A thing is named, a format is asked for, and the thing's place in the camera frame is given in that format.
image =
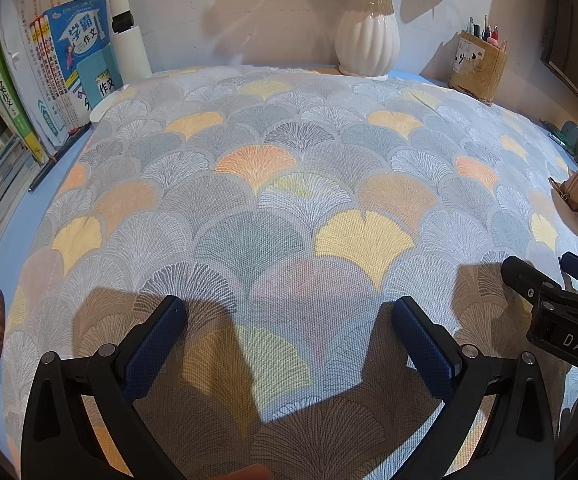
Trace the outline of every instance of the pen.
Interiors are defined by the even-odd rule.
[[[58,163],[58,161],[64,156],[65,153],[69,151],[69,148],[73,146],[80,137],[82,137],[86,131],[88,131],[91,123],[87,123],[84,126],[80,126],[75,132],[73,132],[69,137],[67,137],[66,142],[60,147],[60,149],[55,153],[55,155],[50,156],[47,163],[42,167],[40,173],[38,173],[31,185],[29,186],[29,193],[35,190],[36,187],[40,186],[40,183],[49,174],[53,167]]]

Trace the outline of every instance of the bedspread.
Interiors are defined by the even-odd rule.
[[[196,68],[126,88],[46,212],[8,313],[19,457],[40,356],[118,343],[166,294],[189,326],[136,409],[189,479],[388,479],[438,414],[385,300],[515,358],[530,306],[500,263],[562,283],[566,164],[538,127],[458,92],[304,70]],[[557,429],[578,370],[537,353]],[[126,470],[91,399],[110,462]],[[463,465],[482,431],[485,403]]]

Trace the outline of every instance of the wall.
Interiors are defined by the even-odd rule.
[[[348,0],[130,0],[154,71],[208,64],[335,64]],[[457,34],[487,13],[509,40],[496,100],[533,118],[578,123],[578,98],[540,61],[545,0],[394,0],[397,70],[446,81]]]

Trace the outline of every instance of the cardboard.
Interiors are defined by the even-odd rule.
[[[506,52],[463,30],[448,85],[491,105],[507,58]]]

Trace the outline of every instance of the gray ginkgo leaf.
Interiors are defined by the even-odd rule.
[[[192,174],[208,169],[209,162],[202,153],[177,152],[147,166],[141,178],[155,180],[166,194]]]
[[[314,233],[329,211],[350,202],[349,193],[328,178],[314,173],[290,173],[260,193],[258,206],[288,211]]]
[[[496,247],[510,249],[515,256],[524,257],[531,235],[515,216],[504,211],[495,212],[490,233]]]
[[[342,142],[358,144],[381,155],[385,160],[394,148],[405,146],[407,140],[390,128],[372,124],[354,124],[342,131]]]
[[[490,209],[496,201],[492,194],[480,182],[459,177],[445,182],[440,190],[440,197],[447,209],[461,209],[477,219],[485,229]]]
[[[238,184],[212,174],[180,184],[164,198],[160,210],[183,216],[195,238],[198,230],[212,218],[243,207],[246,202],[246,193]]]
[[[245,297],[255,280],[285,257],[303,249],[290,222],[266,211],[228,216],[205,231],[194,256],[229,267],[240,279]]]
[[[301,155],[326,140],[335,140],[335,138],[322,126],[312,123],[280,124],[265,135],[265,142],[284,144]]]
[[[367,173],[382,168],[383,163],[362,148],[327,144],[310,150],[305,156],[304,166],[317,173],[323,171],[354,189]]]
[[[258,134],[265,133],[276,123],[292,119],[291,114],[280,106],[266,105],[245,108],[232,115],[231,120],[237,123],[248,124]]]
[[[96,144],[93,148],[80,155],[79,162],[84,162],[91,169],[96,168],[103,162],[109,160],[112,156],[122,155],[124,147],[122,143],[116,140],[115,142],[101,142]]]
[[[255,142],[253,134],[240,124],[219,124],[195,134],[187,141],[187,149],[211,153],[218,160],[237,146]]]
[[[126,156],[133,156],[145,168],[163,153],[180,148],[182,139],[176,134],[160,134],[144,137],[134,142],[126,151]]]
[[[418,177],[436,192],[440,181],[453,173],[453,170],[437,156],[416,150],[399,150],[391,158],[391,168],[396,173]]]

